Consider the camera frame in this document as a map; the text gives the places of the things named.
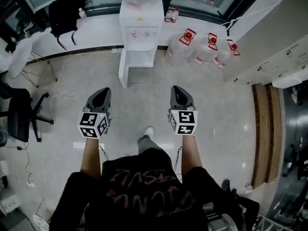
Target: open cabinet door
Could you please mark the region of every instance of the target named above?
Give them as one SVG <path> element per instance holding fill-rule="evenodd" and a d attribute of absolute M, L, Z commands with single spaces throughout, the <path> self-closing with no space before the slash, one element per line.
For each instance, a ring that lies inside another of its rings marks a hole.
<path fill-rule="evenodd" d="M 119 79 L 123 88 L 127 88 L 128 84 L 128 70 L 129 70 L 129 59 L 126 55 L 126 50 L 123 49 L 121 53 L 120 67 L 119 67 Z"/>

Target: black shoe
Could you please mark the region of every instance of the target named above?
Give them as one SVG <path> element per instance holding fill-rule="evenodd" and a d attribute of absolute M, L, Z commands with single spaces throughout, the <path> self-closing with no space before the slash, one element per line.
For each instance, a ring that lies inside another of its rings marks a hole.
<path fill-rule="evenodd" d="M 232 196 L 233 196 L 234 200 L 237 200 L 239 198 L 239 195 L 236 193 L 236 189 L 235 188 L 232 189 L 231 193 L 232 193 Z"/>
<path fill-rule="evenodd" d="M 228 179 L 224 179 L 222 184 L 221 184 L 221 188 L 224 192 L 226 193 L 231 193 L 231 189 L 230 189 L 230 181 Z"/>

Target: black bag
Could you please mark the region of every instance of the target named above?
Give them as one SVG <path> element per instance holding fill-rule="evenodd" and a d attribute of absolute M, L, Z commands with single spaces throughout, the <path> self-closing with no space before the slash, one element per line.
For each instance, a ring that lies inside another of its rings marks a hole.
<path fill-rule="evenodd" d="M 77 30 L 76 23 L 77 19 L 79 19 L 79 8 L 83 9 L 86 2 L 87 0 L 57 0 L 49 5 L 51 33 L 57 37 L 58 43 L 65 50 L 66 48 L 59 42 L 59 37 L 61 34 Z M 75 44 L 74 32 L 71 38 Z"/>

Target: wooden board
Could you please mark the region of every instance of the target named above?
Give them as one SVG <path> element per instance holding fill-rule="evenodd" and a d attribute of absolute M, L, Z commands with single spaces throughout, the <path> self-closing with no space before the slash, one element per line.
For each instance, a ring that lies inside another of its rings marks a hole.
<path fill-rule="evenodd" d="M 267 87 L 253 86 L 256 112 L 256 154 L 252 177 L 254 188 L 262 185 L 268 179 L 270 158 L 270 108 Z"/>
<path fill-rule="evenodd" d="M 282 121 L 281 121 L 281 109 L 280 109 L 280 99 L 279 92 L 277 88 L 269 86 L 269 102 L 271 106 L 271 116 L 272 116 L 272 153 L 270 158 L 270 164 L 268 168 L 268 175 L 265 182 L 271 182 L 277 176 L 280 153 L 281 153 L 281 139 L 282 139 Z"/>

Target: black t-shirt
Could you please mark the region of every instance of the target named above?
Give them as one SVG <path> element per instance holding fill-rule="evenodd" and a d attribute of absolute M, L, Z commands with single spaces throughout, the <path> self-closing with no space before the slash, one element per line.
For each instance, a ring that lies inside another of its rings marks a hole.
<path fill-rule="evenodd" d="M 203 204 L 214 202 L 215 208 L 225 209 L 223 213 L 239 208 L 234 203 L 225 206 L 230 200 L 204 168 L 193 168 L 182 181 L 169 156 L 157 149 L 104 162 L 99 182 L 86 173 L 73 173 L 51 218 L 50 230 L 76 230 L 87 204 L 89 231 L 185 225 L 207 230 Z"/>

